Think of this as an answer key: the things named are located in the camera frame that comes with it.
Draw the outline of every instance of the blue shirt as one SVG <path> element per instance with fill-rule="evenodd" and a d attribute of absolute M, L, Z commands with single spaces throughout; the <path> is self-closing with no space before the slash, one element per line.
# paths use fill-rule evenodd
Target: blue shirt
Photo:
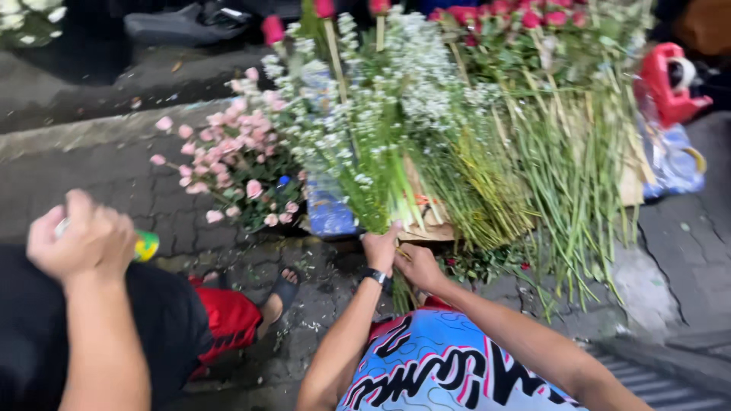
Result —
<path fill-rule="evenodd" d="M 583 410 L 465 314 L 419 309 L 371 335 L 337 411 Z"/>

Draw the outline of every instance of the sandal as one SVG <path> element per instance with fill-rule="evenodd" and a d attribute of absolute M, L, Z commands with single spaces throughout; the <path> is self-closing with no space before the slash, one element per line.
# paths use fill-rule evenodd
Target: sandal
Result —
<path fill-rule="evenodd" d="M 297 284 L 287 281 L 287 279 L 281 275 L 284 270 L 290 270 L 295 273 L 297 276 Z M 276 319 L 275 323 L 282 318 L 284 313 L 292 306 L 292 303 L 295 302 L 295 296 L 297 296 L 297 292 L 300 290 L 300 284 L 302 284 L 302 276 L 299 271 L 292 267 L 284 267 L 279 270 L 279 275 L 277 276 L 269 295 L 267 295 L 267 298 L 264 300 L 266 303 L 272 294 L 277 294 L 281 300 L 281 314 L 279 315 L 279 318 Z"/>

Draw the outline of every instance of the person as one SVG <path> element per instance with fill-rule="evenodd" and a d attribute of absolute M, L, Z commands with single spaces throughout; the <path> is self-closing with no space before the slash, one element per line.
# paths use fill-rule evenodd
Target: person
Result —
<path fill-rule="evenodd" d="M 320 344 L 297 411 L 651 410 L 570 340 L 450 281 L 431 251 L 366 234 L 363 279 Z M 393 265 L 424 306 L 371 324 Z"/>
<path fill-rule="evenodd" d="M 262 337 L 298 291 L 284 269 L 258 309 L 130 265 L 136 240 L 128 216 L 72 190 L 32 224 L 26 249 L 0 246 L 0 409 L 160 408 L 221 352 Z"/>

